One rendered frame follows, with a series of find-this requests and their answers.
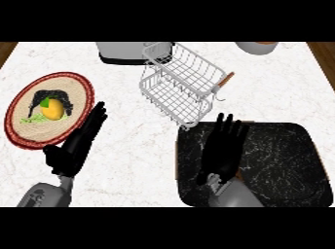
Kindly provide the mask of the grey round pot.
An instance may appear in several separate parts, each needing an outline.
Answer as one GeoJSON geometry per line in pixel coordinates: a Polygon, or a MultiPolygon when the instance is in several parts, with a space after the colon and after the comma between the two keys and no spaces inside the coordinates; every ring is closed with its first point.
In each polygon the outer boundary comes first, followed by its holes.
{"type": "Polygon", "coordinates": [[[236,45],[246,53],[254,55],[265,55],[274,51],[277,47],[277,42],[237,42],[236,45]]]}

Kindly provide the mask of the black marble tray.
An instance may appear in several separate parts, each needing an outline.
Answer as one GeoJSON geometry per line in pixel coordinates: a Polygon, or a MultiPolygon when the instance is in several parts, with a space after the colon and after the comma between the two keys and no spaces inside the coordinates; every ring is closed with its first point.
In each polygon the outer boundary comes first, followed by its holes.
{"type": "MultiPolygon", "coordinates": [[[[305,128],[294,123],[251,123],[240,174],[267,207],[327,207],[333,203],[329,179],[305,128]]],[[[195,183],[202,146],[214,129],[202,122],[180,129],[177,137],[177,183],[183,203],[205,207],[211,191],[195,183]]]]}

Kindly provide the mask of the pale appliance with dark base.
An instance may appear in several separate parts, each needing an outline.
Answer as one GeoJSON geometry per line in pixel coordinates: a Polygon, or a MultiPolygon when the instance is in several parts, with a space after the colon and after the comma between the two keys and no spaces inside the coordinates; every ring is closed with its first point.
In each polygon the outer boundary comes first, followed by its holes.
{"type": "Polygon", "coordinates": [[[174,42],[97,42],[100,60],[116,65],[164,64],[172,59],[174,42]]]}

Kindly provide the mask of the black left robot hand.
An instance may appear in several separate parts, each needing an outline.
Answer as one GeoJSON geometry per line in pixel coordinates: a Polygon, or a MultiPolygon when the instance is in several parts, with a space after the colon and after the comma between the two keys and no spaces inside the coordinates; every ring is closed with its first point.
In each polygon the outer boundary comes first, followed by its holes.
{"type": "Polygon", "coordinates": [[[99,101],[88,113],[82,126],[72,131],[63,146],[44,146],[46,164],[51,167],[53,174],[74,178],[79,173],[91,142],[106,119],[105,102],[99,101]]]}

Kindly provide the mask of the round woven red-rimmed placemat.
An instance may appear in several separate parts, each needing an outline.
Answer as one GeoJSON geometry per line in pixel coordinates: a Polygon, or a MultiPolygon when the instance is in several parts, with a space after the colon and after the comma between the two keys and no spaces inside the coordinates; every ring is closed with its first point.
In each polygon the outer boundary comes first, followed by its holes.
{"type": "Polygon", "coordinates": [[[28,150],[40,150],[47,144],[63,142],[71,132],[81,127],[94,104],[94,90],[88,79],[74,72],[57,72],[40,77],[22,89],[7,109],[4,131],[10,142],[28,150]],[[20,124],[20,118],[40,113],[40,105],[29,104],[38,90],[63,90],[74,104],[72,115],[63,121],[20,124]]]}

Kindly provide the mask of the green leafy garnish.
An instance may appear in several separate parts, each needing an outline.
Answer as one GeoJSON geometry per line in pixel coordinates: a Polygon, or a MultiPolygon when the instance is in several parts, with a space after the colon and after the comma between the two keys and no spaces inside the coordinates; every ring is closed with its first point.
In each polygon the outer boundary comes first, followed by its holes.
{"type": "Polygon", "coordinates": [[[43,114],[34,114],[29,118],[20,118],[20,124],[38,124],[46,122],[57,122],[66,120],[69,117],[65,114],[59,120],[50,120],[43,114]]]}

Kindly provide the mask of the yellow orange fruit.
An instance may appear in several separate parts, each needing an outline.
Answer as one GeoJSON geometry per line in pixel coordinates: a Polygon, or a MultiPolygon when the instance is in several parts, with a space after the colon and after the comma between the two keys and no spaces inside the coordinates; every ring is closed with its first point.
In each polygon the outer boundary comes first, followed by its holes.
{"type": "Polygon", "coordinates": [[[40,112],[48,120],[60,120],[65,114],[62,102],[54,98],[46,98],[40,103],[40,112]]]}

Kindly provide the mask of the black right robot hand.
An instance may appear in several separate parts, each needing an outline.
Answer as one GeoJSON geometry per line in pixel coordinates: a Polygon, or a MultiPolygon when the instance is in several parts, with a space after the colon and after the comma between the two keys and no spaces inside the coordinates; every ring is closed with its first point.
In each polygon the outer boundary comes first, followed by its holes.
{"type": "Polygon", "coordinates": [[[240,120],[233,121],[233,115],[218,114],[202,149],[201,170],[196,176],[199,186],[206,183],[211,174],[220,176],[223,184],[236,176],[249,129],[240,120]]]}

